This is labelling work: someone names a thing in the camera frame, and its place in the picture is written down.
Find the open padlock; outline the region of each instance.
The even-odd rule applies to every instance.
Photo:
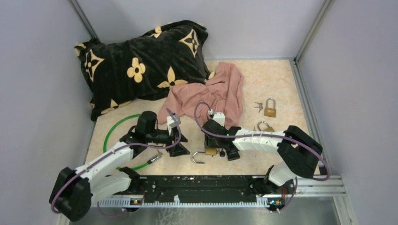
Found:
[[[265,130],[261,130],[260,129],[260,124],[261,123],[263,123],[263,124],[265,124],[266,126],[267,126],[267,128],[265,128]],[[266,132],[274,132],[275,130],[267,123],[267,122],[265,122],[265,121],[260,121],[260,122],[258,122],[257,123],[257,129],[259,130],[259,131],[266,131]]]
[[[268,108],[268,101],[272,100],[274,102],[274,108]],[[273,98],[268,98],[265,102],[264,116],[276,117],[276,101]]]

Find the floral patterned pillow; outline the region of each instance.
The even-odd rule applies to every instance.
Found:
[[[169,87],[209,78],[202,47],[208,33],[192,21],[170,23],[128,41],[98,39],[75,46],[93,93],[91,119],[141,98],[158,100]]]

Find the floor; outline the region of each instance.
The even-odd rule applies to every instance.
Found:
[[[220,61],[206,61],[210,71],[214,71]],[[253,127],[260,120],[268,122],[275,131],[283,131],[289,125],[295,125],[308,133],[306,120],[299,99],[299,94],[288,60],[227,60],[236,64],[244,75],[243,104],[244,112],[241,116],[240,126],[246,129]],[[267,98],[276,99],[277,117],[264,116],[263,110],[259,113],[254,102],[265,105]],[[135,100],[130,104],[113,110],[98,118],[93,133],[92,142],[87,153],[87,162],[94,160],[102,154],[102,146],[110,128],[122,118],[141,113],[146,110],[158,112],[165,99],[157,101]],[[136,125],[137,119],[122,123],[110,136],[108,149],[122,137],[131,126]],[[204,135],[197,128],[196,123],[190,118],[181,117],[181,130],[187,137],[188,143],[183,145],[193,154],[203,151]],[[195,164],[191,156],[169,157],[164,150],[161,159],[145,168],[138,170],[141,175],[239,175],[239,174],[265,174],[267,169],[282,161],[279,155],[266,152],[248,150],[240,152],[241,158],[228,161],[226,157],[218,155],[211,157],[198,154],[195,158],[205,164]],[[126,165],[135,167],[143,164],[156,155],[156,150],[147,149]]]

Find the gray floor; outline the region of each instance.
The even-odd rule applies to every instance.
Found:
[[[120,213],[120,209],[104,209],[105,213]],[[340,224],[332,198],[295,198],[281,214],[269,214],[266,209],[139,209],[118,218],[107,218],[97,208],[73,225],[337,225]]]

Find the pink towel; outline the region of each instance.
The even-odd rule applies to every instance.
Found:
[[[225,114],[225,127],[229,129],[239,124],[242,106],[243,76],[235,64],[220,62],[214,78],[206,84],[190,83],[170,87],[167,99],[158,113],[159,124],[167,122],[166,108],[179,116],[187,115],[194,119],[193,113],[198,102],[208,103],[214,112]],[[207,121],[207,107],[198,108],[198,120]]]

